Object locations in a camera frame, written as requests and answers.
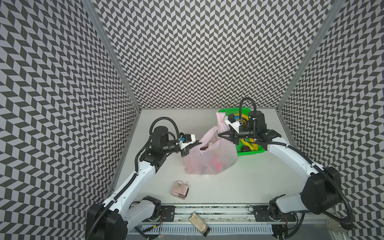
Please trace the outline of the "pink plastic bag fruit print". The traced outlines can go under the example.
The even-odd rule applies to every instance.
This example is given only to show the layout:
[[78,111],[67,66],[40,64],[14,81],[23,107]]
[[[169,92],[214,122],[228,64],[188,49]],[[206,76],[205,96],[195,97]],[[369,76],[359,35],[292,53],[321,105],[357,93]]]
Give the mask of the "pink plastic bag fruit print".
[[236,146],[229,140],[220,138],[219,133],[230,128],[225,123],[225,113],[216,113],[217,125],[212,127],[183,158],[184,170],[188,175],[217,175],[236,163]]

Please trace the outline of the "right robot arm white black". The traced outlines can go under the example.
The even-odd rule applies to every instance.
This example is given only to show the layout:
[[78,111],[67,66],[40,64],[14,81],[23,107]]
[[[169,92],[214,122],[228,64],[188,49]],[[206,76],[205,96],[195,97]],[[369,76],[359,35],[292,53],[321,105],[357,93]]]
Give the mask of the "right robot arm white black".
[[226,117],[229,130],[219,134],[235,145],[241,140],[254,140],[255,144],[280,158],[304,182],[303,189],[296,194],[280,195],[269,202],[269,218],[278,222],[284,214],[324,214],[338,222],[345,230],[353,229],[352,207],[342,191],[341,175],[333,167],[324,167],[290,145],[281,134],[267,127],[264,114],[257,109],[256,102],[243,98],[237,116]]

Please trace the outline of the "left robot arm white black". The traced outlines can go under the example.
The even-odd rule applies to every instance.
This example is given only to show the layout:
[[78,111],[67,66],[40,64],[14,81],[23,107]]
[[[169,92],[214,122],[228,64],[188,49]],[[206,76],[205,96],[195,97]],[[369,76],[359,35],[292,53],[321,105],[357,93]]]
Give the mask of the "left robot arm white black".
[[135,198],[142,186],[150,180],[171,154],[185,157],[190,149],[199,146],[193,134],[183,134],[169,117],[153,121],[149,139],[135,156],[135,169],[101,204],[93,204],[87,211],[85,239],[124,240],[128,232],[141,222],[157,221],[161,217],[161,201],[144,197],[139,203]]

